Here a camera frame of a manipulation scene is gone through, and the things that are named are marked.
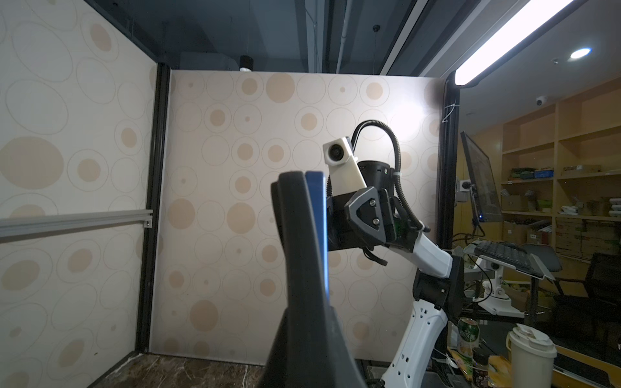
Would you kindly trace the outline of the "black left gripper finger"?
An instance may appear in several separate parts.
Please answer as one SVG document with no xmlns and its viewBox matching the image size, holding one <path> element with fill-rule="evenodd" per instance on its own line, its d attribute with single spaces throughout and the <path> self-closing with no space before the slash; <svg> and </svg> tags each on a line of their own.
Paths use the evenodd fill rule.
<svg viewBox="0 0 621 388">
<path fill-rule="evenodd" d="M 323 291 L 320 248 L 303 171 L 281 173 L 272 205 L 286 262 L 288 305 L 261 387 L 364 387 L 335 309 Z"/>
</svg>

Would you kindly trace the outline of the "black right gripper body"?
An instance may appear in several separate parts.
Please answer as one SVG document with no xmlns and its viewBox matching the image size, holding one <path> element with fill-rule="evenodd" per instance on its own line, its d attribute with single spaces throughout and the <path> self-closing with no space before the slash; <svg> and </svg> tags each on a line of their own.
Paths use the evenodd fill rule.
<svg viewBox="0 0 621 388">
<path fill-rule="evenodd" d="M 383 246 L 410 252 L 417 229 L 398 197 L 368 187 L 327 199 L 328 250 Z"/>
</svg>

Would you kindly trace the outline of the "black smartphone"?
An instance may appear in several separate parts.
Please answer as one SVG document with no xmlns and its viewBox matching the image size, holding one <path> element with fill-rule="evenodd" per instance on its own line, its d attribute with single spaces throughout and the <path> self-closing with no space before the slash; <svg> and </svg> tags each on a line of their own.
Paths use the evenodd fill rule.
<svg viewBox="0 0 621 388">
<path fill-rule="evenodd" d="M 310 195 L 315 229 L 320 248 L 320 269 L 323 277 L 323 291 L 326 298 L 330 297 L 328 274 L 328 222 L 327 222 L 327 178 L 322 171 L 307 171 L 305 173 Z"/>
</svg>

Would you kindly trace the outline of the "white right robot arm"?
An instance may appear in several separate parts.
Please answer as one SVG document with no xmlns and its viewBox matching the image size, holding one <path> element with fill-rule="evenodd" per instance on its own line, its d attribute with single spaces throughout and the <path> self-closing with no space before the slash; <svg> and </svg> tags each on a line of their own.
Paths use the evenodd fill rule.
<svg viewBox="0 0 621 388">
<path fill-rule="evenodd" d="M 392 195 L 368 185 L 353 158 L 328 163 L 328 171 L 328 250 L 360 248 L 370 255 L 373 248 L 386 247 L 417 269 L 409 324 L 381 382 L 419 387 L 438 336 L 461 311 L 463 262 L 426 236 L 425 225 L 407 209 L 402 189 Z"/>
</svg>

